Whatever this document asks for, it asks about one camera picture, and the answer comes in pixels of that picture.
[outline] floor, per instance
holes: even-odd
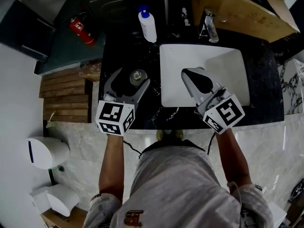
[[[94,83],[92,116],[97,107],[98,83]],[[63,163],[64,172],[54,170],[55,180],[75,190],[79,208],[88,210],[90,199],[98,193],[98,178],[105,152],[107,136],[93,123],[54,123],[49,128],[52,137],[66,141],[71,157]],[[304,114],[286,115],[285,121],[233,129],[250,170],[251,179],[263,188],[268,202],[286,206],[293,187],[304,177]],[[125,141],[139,151],[155,142],[155,130],[129,130]],[[213,132],[210,129],[184,130],[186,139],[207,148]],[[226,179],[219,158],[216,139],[210,149],[210,161],[222,187]],[[138,153],[124,145],[125,190],[129,193],[138,162]]]

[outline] printed logo on shirt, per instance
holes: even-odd
[[[124,218],[124,224],[126,226],[132,227],[141,227],[142,223],[139,222],[140,215],[143,213],[143,210],[130,210],[126,212]]]

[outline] man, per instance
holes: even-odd
[[[230,193],[222,188],[204,150],[165,136],[140,157],[130,198],[124,192],[124,139],[109,135],[85,228],[272,227],[262,192],[231,129],[216,134]]]

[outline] soap bottle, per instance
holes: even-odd
[[[147,5],[141,5],[139,7],[138,19],[141,23],[142,32],[146,40],[152,43],[156,42],[155,21],[153,15],[148,12]]]

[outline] fire extinguisher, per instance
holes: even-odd
[[[71,18],[68,26],[74,31],[87,45],[92,46],[96,43],[93,35],[85,29],[84,23],[77,17]]]

